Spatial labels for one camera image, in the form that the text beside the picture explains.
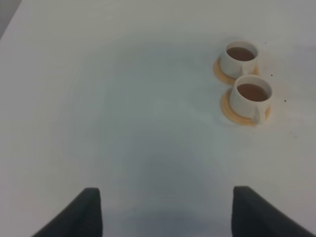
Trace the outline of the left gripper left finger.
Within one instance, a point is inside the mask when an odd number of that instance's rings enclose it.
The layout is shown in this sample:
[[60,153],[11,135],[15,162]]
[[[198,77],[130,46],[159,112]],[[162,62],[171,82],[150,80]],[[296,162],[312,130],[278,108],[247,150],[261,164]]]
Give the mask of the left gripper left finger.
[[102,237],[103,219],[98,188],[85,188],[35,237]]

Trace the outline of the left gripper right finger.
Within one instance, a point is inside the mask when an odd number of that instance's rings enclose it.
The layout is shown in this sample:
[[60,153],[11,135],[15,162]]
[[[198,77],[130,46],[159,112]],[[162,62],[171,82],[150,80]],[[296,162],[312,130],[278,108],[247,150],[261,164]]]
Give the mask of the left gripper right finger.
[[248,186],[235,186],[231,219],[234,237],[314,237]]

